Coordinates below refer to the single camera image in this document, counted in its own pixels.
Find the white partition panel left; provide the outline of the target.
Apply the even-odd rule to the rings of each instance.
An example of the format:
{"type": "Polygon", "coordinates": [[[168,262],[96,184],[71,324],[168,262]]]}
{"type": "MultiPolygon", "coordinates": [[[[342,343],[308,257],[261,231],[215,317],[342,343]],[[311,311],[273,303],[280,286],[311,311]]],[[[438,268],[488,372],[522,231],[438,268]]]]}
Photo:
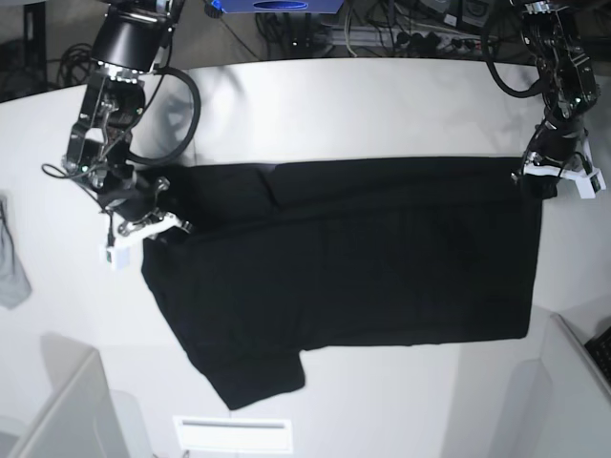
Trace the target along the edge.
{"type": "Polygon", "coordinates": [[[33,421],[16,437],[9,457],[129,457],[99,352],[87,349],[33,421]]]}

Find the black T-shirt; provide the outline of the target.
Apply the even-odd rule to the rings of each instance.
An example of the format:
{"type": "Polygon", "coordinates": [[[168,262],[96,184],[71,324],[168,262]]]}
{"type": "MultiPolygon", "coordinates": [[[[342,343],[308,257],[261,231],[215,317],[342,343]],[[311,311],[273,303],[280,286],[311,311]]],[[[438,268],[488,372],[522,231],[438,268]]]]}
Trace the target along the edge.
{"type": "Polygon", "coordinates": [[[305,351],[462,344],[529,329],[550,179],[514,157],[168,167],[194,230],[141,273],[193,367],[237,410],[306,383],[305,351]]]}

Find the white partition panel right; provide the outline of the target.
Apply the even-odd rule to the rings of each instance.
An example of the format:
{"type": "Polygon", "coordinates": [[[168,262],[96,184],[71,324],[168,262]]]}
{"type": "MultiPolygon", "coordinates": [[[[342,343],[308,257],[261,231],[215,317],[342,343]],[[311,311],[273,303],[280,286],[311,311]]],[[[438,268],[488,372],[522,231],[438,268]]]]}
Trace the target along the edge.
{"type": "Polygon", "coordinates": [[[561,316],[512,375],[497,439],[503,457],[610,455],[610,386],[561,316]]]}

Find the black keyboard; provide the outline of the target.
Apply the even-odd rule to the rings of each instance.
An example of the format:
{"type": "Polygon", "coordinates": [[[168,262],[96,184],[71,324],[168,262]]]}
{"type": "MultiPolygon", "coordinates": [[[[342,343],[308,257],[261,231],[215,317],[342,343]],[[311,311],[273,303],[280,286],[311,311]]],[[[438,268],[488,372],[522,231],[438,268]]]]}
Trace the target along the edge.
{"type": "Polygon", "coordinates": [[[585,344],[585,349],[608,383],[611,382],[611,328],[585,344]]]}

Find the white power strip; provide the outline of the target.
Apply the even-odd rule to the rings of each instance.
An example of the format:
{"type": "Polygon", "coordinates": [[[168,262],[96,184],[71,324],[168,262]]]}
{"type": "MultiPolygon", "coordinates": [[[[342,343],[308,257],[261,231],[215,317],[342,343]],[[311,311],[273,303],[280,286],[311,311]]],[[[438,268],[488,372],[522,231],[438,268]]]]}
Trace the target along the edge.
{"type": "Polygon", "coordinates": [[[480,37],[465,33],[435,31],[400,31],[395,36],[395,49],[410,52],[471,52],[481,47],[480,37]]]}

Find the grey cloth at table edge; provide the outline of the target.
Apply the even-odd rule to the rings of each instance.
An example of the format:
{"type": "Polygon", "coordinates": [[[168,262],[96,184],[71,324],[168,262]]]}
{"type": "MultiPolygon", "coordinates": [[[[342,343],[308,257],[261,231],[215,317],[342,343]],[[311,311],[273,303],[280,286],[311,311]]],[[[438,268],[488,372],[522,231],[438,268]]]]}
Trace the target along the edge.
{"type": "Polygon", "coordinates": [[[8,222],[8,200],[1,195],[1,306],[12,310],[32,294],[32,287],[19,259],[8,222]]]}

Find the white partition panel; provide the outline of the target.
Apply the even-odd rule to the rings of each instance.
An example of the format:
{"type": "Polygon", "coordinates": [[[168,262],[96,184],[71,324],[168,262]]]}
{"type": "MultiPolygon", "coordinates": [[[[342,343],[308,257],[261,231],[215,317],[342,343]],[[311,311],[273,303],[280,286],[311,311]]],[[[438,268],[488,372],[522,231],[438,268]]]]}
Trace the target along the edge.
{"type": "Polygon", "coordinates": [[[87,349],[33,421],[16,437],[9,457],[129,457],[99,352],[87,349]]]}
{"type": "Polygon", "coordinates": [[[561,316],[512,375],[497,439],[503,457],[610,455],[610,386],[561,316]]]}

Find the blue box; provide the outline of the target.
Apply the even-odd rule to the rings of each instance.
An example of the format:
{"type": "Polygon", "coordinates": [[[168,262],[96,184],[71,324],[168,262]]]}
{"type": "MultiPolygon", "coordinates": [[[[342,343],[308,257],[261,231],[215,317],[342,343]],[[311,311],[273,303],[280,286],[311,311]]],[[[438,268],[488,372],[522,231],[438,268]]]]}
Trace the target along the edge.
{"type": "Polygon", "coordinates": [[[336,13],[343,0],[220,0],[212,5],[226,13],[309,12],[336,13]]]}

